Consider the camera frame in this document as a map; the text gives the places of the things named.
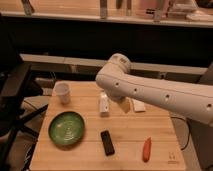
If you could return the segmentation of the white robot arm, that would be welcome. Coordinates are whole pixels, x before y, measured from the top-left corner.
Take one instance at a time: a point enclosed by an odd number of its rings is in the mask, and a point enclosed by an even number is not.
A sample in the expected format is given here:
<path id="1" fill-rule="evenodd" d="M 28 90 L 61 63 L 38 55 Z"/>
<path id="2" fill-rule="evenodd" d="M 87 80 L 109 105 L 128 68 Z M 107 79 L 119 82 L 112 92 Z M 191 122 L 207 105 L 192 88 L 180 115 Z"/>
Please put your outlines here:
<path id="1" fill-rule="evenodd" d="M 138 77 L 130 70 L 131 61 L 115 53 L 98 71 L 96 84 L 114 102 L 136 99 L 213 128 L 213 86 Z"/>

